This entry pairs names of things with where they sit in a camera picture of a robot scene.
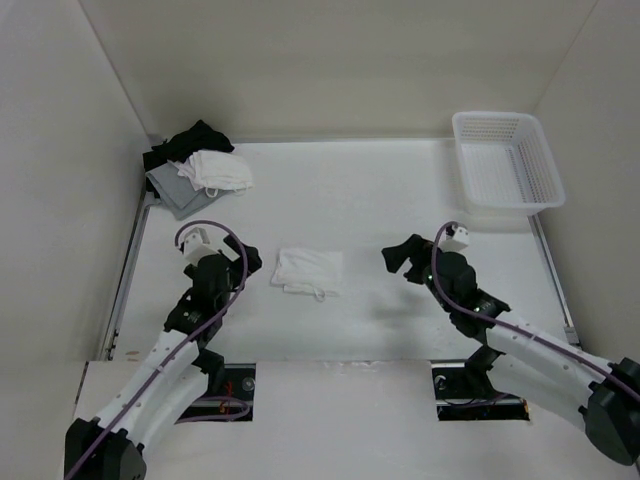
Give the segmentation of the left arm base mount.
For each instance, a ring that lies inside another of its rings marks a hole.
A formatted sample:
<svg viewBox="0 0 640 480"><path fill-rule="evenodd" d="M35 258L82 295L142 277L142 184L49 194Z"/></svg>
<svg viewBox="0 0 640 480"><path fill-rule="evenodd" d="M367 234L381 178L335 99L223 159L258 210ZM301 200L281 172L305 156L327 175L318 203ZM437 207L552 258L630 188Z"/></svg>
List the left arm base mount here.
<svg viewBox="0 0 640 480"><path fill-rule="evenodd" d="M221 380L179 417L187 422L251 422L256 391L256 364L227 364Z"/></svg>

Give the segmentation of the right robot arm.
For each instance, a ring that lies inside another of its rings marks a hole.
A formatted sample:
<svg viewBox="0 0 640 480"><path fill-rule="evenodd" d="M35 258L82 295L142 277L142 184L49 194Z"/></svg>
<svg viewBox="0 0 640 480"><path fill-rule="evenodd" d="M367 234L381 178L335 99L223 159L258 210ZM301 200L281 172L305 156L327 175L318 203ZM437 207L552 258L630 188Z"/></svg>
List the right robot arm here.
<svg viewBox="0 0 640 480"><path fill-rule="evenodd" d="M381 254L390 273L408 264L404 278L427 287L455 329L479 343L463 373L473 399L531 401L574 425L610 460L638 461L638 362L597 357L536 328L480 289L466 258L437 241L413 234Z"/></svg>

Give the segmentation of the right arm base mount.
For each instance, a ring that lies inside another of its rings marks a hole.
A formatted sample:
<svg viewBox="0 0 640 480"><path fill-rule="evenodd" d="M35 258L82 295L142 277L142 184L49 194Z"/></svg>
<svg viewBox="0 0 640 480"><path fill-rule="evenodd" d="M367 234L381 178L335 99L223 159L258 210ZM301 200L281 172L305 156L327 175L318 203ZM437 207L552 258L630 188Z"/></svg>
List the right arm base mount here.
<svg viewBox="0 0 640 480"><path fill-rule="evenodd" d="M439 421L530 420L524 399L495 390L484 374L472 373L462 361L432 363L431 376Z"/></svg>

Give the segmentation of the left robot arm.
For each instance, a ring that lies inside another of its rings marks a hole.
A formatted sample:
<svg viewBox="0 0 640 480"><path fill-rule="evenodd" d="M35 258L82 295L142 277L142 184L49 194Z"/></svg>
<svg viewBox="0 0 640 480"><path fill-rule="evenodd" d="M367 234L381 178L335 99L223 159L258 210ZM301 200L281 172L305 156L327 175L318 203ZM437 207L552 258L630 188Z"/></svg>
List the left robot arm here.
<svg viewBox="0 0 640 480"><path fill-rule="evenodd" d="M184 273L190 288L129 382L93 418L77 418L68 428L64 478L145 478L146 458L165 432L196 400L223 390L224 358L207 346L262 260L232 231L223 242L235 259L197 247L192 237L197 230L197 224L188 224L175 238L189 261Z"/></svg>

